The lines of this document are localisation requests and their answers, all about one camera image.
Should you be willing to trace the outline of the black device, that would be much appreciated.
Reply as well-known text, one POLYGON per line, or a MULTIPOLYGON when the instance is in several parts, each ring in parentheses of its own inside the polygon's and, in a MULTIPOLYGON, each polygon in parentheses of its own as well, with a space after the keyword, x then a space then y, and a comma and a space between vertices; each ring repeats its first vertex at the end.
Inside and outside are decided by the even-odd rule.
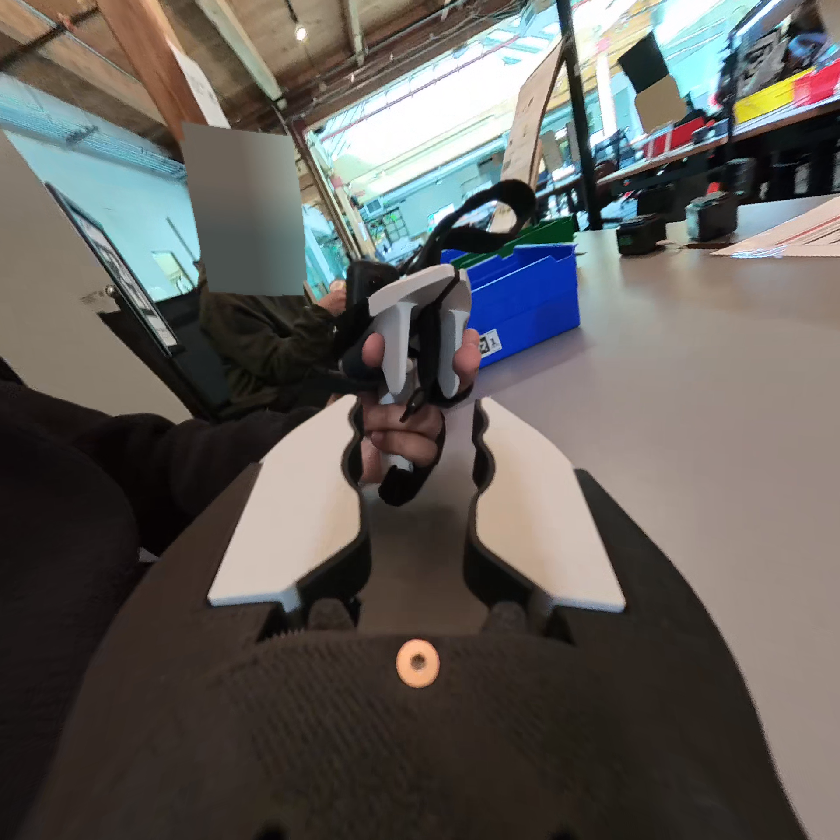
POLYGON ((654 253, 667 240, 665 219, 656 213, 630 217, 616 229, 616 246, 622 257, 654 253))
POLYGON ((689 240, 706 243, 729 237, 739 224, 739 198, 732 192, 712 192, 686 205, 689 240))

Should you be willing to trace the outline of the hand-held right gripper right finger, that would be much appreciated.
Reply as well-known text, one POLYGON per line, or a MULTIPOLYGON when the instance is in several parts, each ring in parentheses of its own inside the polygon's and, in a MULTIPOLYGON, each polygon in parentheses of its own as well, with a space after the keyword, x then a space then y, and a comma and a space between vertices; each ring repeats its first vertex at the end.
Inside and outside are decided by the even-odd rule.
POLYGON ((491 398, 474 404, 464 576, 488 607, 622 613, 627 600, 572 463, 491 398))

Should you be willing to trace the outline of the black metal pole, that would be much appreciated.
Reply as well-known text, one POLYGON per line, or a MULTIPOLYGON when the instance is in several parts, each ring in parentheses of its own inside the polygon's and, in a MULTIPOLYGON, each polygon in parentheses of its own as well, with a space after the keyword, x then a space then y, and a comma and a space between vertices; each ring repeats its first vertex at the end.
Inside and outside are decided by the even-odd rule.
POLYGON ((559 16, 563 59, 569 83, 574 137, 580 156, 582 190, 588 227, 592 231, 597 231, 602 230, 603 221, 596 195, 595 165, 590 143, 590 126, 585 110, 585 95, 574 32, 572 2, 556 1, 555 5, 559 16))

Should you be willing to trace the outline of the thick wooden post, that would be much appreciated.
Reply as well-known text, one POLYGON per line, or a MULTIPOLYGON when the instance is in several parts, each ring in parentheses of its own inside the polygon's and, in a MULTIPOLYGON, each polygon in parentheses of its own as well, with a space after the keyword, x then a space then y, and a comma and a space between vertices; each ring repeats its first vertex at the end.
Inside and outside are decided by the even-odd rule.
POLYGON ((183 142, 185 123, 207 125, 178 59, 182 46, 161 2, 98 1, 97 5, 175 142, 183 142))

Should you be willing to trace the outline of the blue bin with sticker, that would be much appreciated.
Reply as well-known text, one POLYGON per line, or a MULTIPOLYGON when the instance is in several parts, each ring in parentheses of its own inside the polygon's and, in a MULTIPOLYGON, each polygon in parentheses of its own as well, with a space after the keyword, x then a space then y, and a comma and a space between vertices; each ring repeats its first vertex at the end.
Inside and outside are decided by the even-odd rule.
POLYGON ((479 334, 483 369, 580 327, 573 244, 515 245, 493 255, 447 249, 442 260, 467 274, 468 325, 479 334))

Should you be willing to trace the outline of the person's left forearm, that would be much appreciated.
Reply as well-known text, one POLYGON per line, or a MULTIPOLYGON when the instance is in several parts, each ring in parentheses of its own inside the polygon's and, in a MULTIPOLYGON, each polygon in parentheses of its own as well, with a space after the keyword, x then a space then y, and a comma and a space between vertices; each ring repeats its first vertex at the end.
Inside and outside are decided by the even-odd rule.
POLYGON ((2 838, 25 820, 91 657, 148 559, 315 412, 174 423, 2 381, 2 838))

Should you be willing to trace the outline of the black framed floor sign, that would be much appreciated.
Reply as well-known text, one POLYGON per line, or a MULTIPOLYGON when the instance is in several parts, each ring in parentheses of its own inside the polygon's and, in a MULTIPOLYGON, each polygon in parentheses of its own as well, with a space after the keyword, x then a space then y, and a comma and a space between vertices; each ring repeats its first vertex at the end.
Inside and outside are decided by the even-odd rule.
POLYGON ((168 359, 183 353, 175 331, 100 223, 53 184, 47 182, 45 187, 107 272, 119 302, 127 306, 158 349, 168 359))

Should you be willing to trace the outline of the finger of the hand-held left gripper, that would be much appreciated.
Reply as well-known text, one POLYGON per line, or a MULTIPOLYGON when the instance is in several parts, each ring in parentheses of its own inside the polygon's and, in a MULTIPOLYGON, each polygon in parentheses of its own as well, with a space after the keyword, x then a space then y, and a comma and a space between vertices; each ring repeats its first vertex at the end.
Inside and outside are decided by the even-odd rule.
POLYGON ((438 321, 440 342, 437 363, 437 390, 445 402, 459 394, 460 379, 455 372, 454 357, 464 341, 464 331, 471 313, 472 295, 467 276, 456 276, 452 290, 440 302, 438 321))
POLYGON ((440 302, 455 284, 455 268, 433 266, 399 279, 370 299, 374 332, 384 341, 377 395, 382 404, 444 405, 437 389, 440 302))

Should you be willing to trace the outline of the small yellow bin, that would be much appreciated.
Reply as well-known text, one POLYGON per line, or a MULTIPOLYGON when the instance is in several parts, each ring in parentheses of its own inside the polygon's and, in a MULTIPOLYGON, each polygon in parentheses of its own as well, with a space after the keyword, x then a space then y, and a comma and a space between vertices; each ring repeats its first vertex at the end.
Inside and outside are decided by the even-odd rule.
POLYGON ((802 73, 794 74, 736 101, 733 118, 736 125, 759 119, 793 103, 795 83, 802 73))

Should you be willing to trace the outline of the red bin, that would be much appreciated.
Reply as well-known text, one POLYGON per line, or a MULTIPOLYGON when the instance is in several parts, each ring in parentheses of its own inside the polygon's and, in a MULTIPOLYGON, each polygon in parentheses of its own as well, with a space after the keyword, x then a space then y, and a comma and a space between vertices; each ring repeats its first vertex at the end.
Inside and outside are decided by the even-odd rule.
POLYGON ((700 117, 679 125, 671 123, 657 129, 643 142, 644 159, 652 160, 684 146, 692 145, 694 134, 705 129, 708 123, 708 119, 700 117))

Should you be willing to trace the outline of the person's left hand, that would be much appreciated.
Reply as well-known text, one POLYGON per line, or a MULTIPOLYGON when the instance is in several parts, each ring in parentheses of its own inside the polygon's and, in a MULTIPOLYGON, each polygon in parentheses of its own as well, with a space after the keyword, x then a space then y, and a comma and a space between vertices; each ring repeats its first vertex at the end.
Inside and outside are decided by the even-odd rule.
MULTIPOLYGON (((461 347, 453 357, 458 377, 459 393, 474 384, 481 363, 480 336, 474 329, 463 333, 461 347)), ((361 396, 364 408, 364 437, 361 441, 364 484, 379 484, 386 469, 383 458, 397 456, 413 465, 413 472, 433 468, 438 462, 442 446, 438 442, 445 427, 440 408, 425 406, 405 422, 403 409, 395 404, 380 404, 372 393, 361 396)))

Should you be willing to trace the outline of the brown cardboard board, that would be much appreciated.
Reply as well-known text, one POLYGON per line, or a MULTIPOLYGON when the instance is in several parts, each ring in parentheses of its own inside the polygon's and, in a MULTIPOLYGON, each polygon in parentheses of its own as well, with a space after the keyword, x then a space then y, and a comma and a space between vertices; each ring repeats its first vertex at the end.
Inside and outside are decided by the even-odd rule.
POLYGON ((542 121, 564 62, 565 48, 566 39, 560 36, 521 85, 502 160, 502 181, 520 181, 531 188, 537 184, 542 121))

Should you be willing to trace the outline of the printed paper sheets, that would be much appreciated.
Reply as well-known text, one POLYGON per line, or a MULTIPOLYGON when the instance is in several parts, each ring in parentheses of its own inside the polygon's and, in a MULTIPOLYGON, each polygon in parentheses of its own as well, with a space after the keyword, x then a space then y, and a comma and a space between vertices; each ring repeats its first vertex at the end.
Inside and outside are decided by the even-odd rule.
POLYGON ((839 257, 839 197, 769 230, 713 252, 733 259, 839 257))

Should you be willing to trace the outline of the green storage bin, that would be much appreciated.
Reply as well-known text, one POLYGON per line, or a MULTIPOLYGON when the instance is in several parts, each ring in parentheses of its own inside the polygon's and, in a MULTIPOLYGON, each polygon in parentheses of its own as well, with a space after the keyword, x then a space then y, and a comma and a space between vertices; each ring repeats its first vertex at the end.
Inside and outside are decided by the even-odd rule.
POLYGON ((554 246, 570 245, 574 242, 574 235, 580 230, 577 216, 563 216, 548 222, 541 222, 527 227, 519 236, 503 246, 488 253, 468 253, 447 248, 442 254, 442 262, 453 264, 466 270, 471 266, 493 257, 510 257, 516 247, 520 246, 554 246))

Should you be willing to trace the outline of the white paper notice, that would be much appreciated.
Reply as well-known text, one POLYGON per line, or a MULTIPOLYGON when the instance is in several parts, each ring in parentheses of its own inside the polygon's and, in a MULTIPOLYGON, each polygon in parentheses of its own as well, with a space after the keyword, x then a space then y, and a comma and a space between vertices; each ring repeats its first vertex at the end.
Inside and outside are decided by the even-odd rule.
POLYGON ((222 110, 217 94, 201 67, 180 48, 175 46, 173 42, 168 40, 167 44, 203 115, 205 124, 215 128, 230 129, 230 124, 222 110))

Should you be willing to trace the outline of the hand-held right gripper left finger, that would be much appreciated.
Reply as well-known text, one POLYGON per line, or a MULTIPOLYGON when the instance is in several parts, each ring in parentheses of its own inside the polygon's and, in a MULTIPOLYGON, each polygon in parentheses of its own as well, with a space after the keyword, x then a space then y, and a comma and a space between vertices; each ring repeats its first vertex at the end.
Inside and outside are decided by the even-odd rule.
POLYGON ((361 593, 371 573, 361 409, 357 398, 339 399, 260 460, 209 587, 211 606, 273 603, 295 613, 361 593))

